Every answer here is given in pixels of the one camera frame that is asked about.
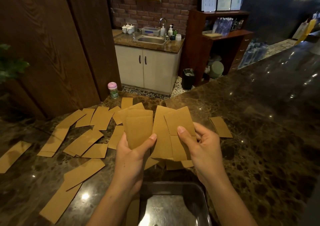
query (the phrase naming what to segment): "stainless steel tray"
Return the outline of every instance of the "stainless steel tray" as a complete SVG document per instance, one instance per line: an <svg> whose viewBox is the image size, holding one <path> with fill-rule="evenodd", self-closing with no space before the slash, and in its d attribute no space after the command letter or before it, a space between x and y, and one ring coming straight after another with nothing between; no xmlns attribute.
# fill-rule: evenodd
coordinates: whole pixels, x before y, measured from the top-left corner
<svg viewBox="0 0 320 226"><path fill-rule="evenodd" d="M143 183L139 226L212 226L204 192L192 182Z"/></svg>

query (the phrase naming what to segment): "tile floor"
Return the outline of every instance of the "tile floor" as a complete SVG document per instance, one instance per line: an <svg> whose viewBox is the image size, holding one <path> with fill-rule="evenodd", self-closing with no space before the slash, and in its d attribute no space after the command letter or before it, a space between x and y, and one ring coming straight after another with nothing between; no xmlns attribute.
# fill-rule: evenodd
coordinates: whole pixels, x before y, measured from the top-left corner
<svg viewBox="0 0 320 226"><path fill-rule="evenodd" d="M294 46L295 42L296 42L295 40L287 39L287 40L270 45L268 47L268 51L267 51L264 58L267 58L267 57L270 57L271 55L280 53L280 52ZM182 94L187 91L187 90L182 89L181 80L182 80L181 77L178 76L177 81L176 81L174 88L172 90L171 96L176 96L176 95ZM153 98L159 98L162 100L166 100L166 99L170 98L170 96L168 96L168 95L154 93L150 90L143 90L139 87L122 86L122 90L129 92L129 93L133 93L133 94L145 95L145 96L149 96L149 97L153 97Z"/></svg>

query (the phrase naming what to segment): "left hand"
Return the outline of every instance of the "left hand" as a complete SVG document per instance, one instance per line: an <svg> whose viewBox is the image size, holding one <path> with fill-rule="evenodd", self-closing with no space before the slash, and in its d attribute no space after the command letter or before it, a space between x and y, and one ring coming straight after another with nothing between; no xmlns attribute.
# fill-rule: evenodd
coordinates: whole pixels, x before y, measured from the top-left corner
<svg viewBox="0 0 320 226"><path fill-rule="evenodd" d="M123 193L128 193L131 198L139 192L143 179L143 158L156 139L157 135L152 134L142 145L131 150L127 135L123 133L117 145L115 172L110 187L114 186Z"/></svg>

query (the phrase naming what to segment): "hand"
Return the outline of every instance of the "hand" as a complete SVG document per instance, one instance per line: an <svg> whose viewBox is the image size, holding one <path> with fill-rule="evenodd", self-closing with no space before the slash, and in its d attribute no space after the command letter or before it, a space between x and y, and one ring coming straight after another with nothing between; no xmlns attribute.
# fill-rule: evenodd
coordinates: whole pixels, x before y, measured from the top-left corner
<svg viewBox="0 0 320 226"><path fill-rule="evenodd" d="M139 192L143 179L143 158L156 139L157 135L152 134L142 145L131 150L127 135L123 133L117 145L115 172L110 187L121 188L131 198Z"/></svg>
<svg viewBox="0 0 320 226"><path fill-rule="evenodd" d="M196 137L199 142L192 140L190 133L182 126L177 128L179 138L188 146L192 163L197 171L199 180L206 187L213 178L226 174L220 148L219 136L194 122Z"/></svg>

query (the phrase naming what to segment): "green plant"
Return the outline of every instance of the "green plant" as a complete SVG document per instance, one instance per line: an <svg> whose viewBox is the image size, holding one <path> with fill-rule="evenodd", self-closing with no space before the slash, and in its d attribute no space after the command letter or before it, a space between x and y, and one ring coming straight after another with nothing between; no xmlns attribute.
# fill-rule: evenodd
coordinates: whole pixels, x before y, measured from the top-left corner
<svg viewBox="0 0 320 226"><path fill-rule="evenodd" d="M7 78L18 78L18 73L23 73L30 64L22 58L14 58L7 44L0 44L0 84Z"/></svg>

